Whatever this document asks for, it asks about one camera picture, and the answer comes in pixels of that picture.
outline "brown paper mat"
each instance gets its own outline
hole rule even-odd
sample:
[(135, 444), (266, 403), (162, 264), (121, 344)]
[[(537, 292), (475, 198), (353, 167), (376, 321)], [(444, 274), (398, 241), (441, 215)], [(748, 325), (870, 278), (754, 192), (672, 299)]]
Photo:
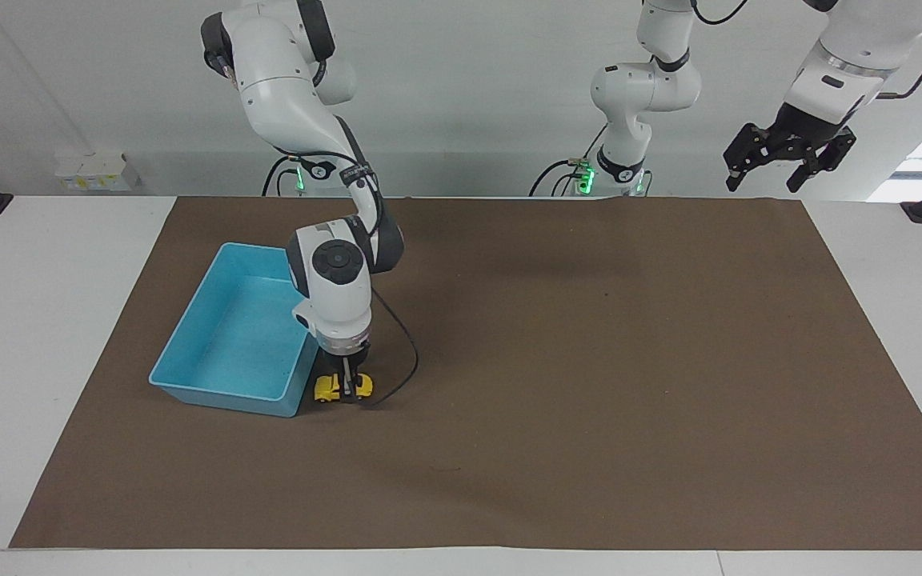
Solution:
[(147, 375), (223, 242), (351, 204), (178, 200), (12, 546), (922, 550), (922, 416), (800, 204), (391, 209), (421, 371), (285, 420)]

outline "white table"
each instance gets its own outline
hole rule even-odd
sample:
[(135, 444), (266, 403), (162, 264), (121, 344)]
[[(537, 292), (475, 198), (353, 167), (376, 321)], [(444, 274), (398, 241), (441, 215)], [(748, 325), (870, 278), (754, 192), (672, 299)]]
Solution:
[[(20, 197), (0, 216), (0, 574), (922, 573), (922, 553), (4, 550), (172, 205)], [(922, 226), (894, 205), (806, 208), (922, 409)]]

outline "white wall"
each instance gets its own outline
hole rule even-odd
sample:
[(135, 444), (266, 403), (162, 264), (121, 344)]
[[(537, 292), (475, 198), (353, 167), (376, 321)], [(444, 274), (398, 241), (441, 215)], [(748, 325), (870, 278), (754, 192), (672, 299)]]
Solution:
[[(726, 14), (738, 0), (701, 2)], [(235, 0), (0, 0), (0, 21), (100, 150), (125, 150), (151, 194), (257, 194), (275, 154), (226, 80), (202, 63), (198, 27)], [(639, 3), (326, 0), (359, 70), (340, 106), (387, 194), (525, 194), (549, 162), (581, 154), (603, 124), (588, 95), (599, 66), (645, 59)], [(698, 105), (651, 114), (654, 194), (724, 196), (720, 154), (746, 121), (766, 125), (826, 16), (798, 0), (751, 2), (697, 26)], [(889, 88), (922, 68), (922, 43)], [(809, 198), (866, 199), (922, 141), (922, 91), (853, 123), (860, 143)], [(66, 141), (0, 59), (0, 187), (58, 193)], [(788, 196), (791, 168), (747, 178), (739, 196)]]

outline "black joint cap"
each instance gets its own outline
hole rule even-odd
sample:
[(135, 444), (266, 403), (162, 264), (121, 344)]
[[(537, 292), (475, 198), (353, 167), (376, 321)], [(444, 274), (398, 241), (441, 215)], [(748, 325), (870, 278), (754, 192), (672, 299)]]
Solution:
[(345, 240), (323, 242), (311, 255), (311, 266), (315, 272), (338, 286), (351, 284), (365, 265), (361, 249)]
[(596, 161), (599, 163), (599, 167), (603, 168), (604, 172), (610, 174), (615, 182), (619, 183), (629, 183), (635, 179), (635, 175), (639, 174), (639, 171), (643, 169), (643, 164), (645, 159), (638, 164), (633, 164), (631, 166), (622, 166), (621, 164), (612, 162), (606, 154), (603, 153), (603, 147), (599, 149), (599, 153), (596, 154)]
[(301, 22), (304, 23), (304, 32), (308, 35), (315, 61), (326, 61), (336, 51), (336, 44), (333, 43), (333, 30), (330, 30), (322, 0), (297, 0), (297, 8), (301, 12)]
[(383, 208), (383, 222), (379, 225), (379, 252), (372, 266), (372, 274), (393, 270), (401, 258), (403, 258), (403, 234), (400, 233), (400, 227), (394, 216)]
[(656, 68), (659, 68), (663, 70), (663, 72), (667, 73), (678, 72), (678, 70), (681, 70), (682, 66), (687, 65), (689, 52), (691, 51), (685, 50), (685, 54), (682, 55), (681, 58), (676, 59), (674, 62), (664, 62), (662, 59), (654, 56), (654, 59), (656, 60)]
[(838, 0), (802, 0), (810, 7), (815, 8), (815, 10), (820, 12), (830, 11), (831, 8), (835, 7), (835, 4), (838, 3)]
[(202, 44), (205, 46), (205, 63), (216, 74), (226, 76), (223, 65), (234, 68), (234, 44), (222, 24), (222, 12), (216, 12), (202, 22)]

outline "blue tray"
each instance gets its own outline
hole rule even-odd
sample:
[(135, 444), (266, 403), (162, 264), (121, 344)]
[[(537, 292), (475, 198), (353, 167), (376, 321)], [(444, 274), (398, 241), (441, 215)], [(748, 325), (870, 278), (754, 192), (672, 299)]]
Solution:
[(282, 249), (224, 244), (149, 382), (187, 404), (293, 416), (318, 349), (291, 313), (301, 300)]

